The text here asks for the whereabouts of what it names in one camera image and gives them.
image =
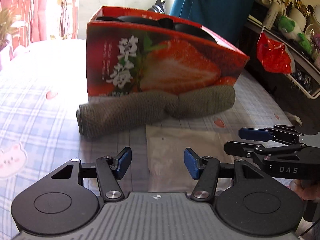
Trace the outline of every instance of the metal screw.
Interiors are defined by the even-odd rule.
[[[193,195],[196,197],[196,198],[201,198],[201,199],[203,199],[203,198],[207,198],[207,197],[209,197],[209,192],[207,192],[207,191],[204,191],[204,190],[198,190],[198,191],[195,191],[194,193],[193,193]]]
[[[121,197],[121,193],[117,190],[110,190],[106,193],[107,198],[116,199]]]

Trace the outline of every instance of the human hand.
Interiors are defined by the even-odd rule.
[[[301,180],[294,179],[290,182],[290,189],[304,200],[315,200],[320,198],[320,181],[315,185],[303,188]]]

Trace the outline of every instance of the bunny face print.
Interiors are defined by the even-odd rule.
[[[6,151],[0,150],[0,179],[7,179],[24,167],[27,154],[20,144],[14,144]]]

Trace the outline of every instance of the clear plastic bag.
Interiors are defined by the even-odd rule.
[[[190,147],[199,156],[212,156],[222,163],[233,163],[234,157],[223,151],[231,134],[214,131],[146,127],[148,142],[149,192],[187,192],[197,184],[184,165],[184,149]],[[219,179],[216,194],[231,187],[231,179]]]

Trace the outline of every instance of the green leaf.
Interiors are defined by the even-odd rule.
[[[125,65],[124,57],[122,57],[122,58],[119,60],[119,63],[120,63],[122,66]]]
[[[128,61],[132,62],[134,64],[134,66],[136,65],[136,61],[137,61],[137,57],[128,57]]]
[[[139,53],[137,54],[137,58],[136,58],[136,65],[135,65],[138,69],[142,67],[142,55]]]
[[[130,69],[129,72],[130,72],[130,74],[131,74],[131,76],[132,76],[133,78],[136,78],[136,77],[137,77],[138,70],[137,70],[136,68]]]
[[[166,47],[167,47],[166,44],[158,44],[158,45],[150,46],[148,49],[145,49],[145,52],[150,52],[158,49],[165,49]]]
[[[143,49],[148,50],[151,47],[151,45],[152,45],[152,40],[146,34],[143,38]]]

